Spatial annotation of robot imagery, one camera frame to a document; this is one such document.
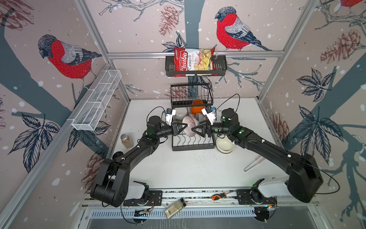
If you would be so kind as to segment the striped patterned bowl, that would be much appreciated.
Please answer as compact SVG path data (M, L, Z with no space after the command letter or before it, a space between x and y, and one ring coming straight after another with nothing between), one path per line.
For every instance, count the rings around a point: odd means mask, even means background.
M196 120L196 118L190 114L182 120L182 123L188 124L188 127L184 130L184 133L189 137L194 137L196 133L192 132L191 128L199 125L198 120Z

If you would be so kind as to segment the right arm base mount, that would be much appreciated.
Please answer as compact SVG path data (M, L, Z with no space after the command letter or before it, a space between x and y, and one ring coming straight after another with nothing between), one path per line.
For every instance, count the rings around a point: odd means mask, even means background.
M276 197L265 197L259 190L259 185L265 179L259 179L251 187L246 187L244 189L237 189L235 191L236 197L239 205L255 205L254 207L254 219L259 222L267 223L269 219L272 218L277 205Z

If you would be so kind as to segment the light green glazed bowl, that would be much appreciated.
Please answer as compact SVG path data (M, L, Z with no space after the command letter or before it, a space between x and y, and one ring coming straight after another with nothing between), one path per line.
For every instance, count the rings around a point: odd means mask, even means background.
M199 122L203 122L203 121L205 121L205 116L203 115L203 114L201 114L201 113L196 113L196 115L195 115L195 118L196 118L196 120L198 120Z

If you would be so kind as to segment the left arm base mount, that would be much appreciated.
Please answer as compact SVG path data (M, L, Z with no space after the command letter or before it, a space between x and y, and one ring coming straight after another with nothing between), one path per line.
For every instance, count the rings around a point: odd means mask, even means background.
M152 190L143 182L134 181L129 184L127 196L123 202L124 207L152 207L161 206L163 192Z

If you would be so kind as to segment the white ceramic bowl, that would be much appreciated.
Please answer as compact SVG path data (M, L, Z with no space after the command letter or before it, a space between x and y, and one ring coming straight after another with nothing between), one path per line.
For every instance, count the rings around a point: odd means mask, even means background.
M175 119L183 120L188 115L188 110L185 107L175 108Z

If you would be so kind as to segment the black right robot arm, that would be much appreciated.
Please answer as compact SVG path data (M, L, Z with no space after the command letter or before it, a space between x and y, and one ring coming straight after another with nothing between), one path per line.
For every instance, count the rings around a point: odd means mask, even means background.
M309 203L323 184L323 178L312 155L299 155L287 151L260 137L254 131L243 127L239 123L238 114L232 108L222 111L220 122L216 122L214 108L202 109L207 120L192 128L202 128L198 135L211 137L213 134L225 135L237 146L248 149L269 160L281 168L289 178L285 184L289 193L297 200Z

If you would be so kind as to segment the orange glass bowl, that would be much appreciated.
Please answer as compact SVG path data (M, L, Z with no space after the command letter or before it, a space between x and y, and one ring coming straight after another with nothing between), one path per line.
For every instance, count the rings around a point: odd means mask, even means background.
M196 116L197 113L202 114L202 110L204 109L204 101L201 99L196 99L192 101L191 113Z

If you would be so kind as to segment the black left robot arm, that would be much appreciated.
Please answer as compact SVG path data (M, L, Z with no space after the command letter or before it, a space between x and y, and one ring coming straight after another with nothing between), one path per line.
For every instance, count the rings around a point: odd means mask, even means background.
M154 115L146 124L146 130L138 144L127 153L105 159L99 168L90 191L90 197L107 205L119 207L127 197L130 172L144 158L150 156L161 144L160 138L176 136L188 127L187 124L172 122L170 125Z

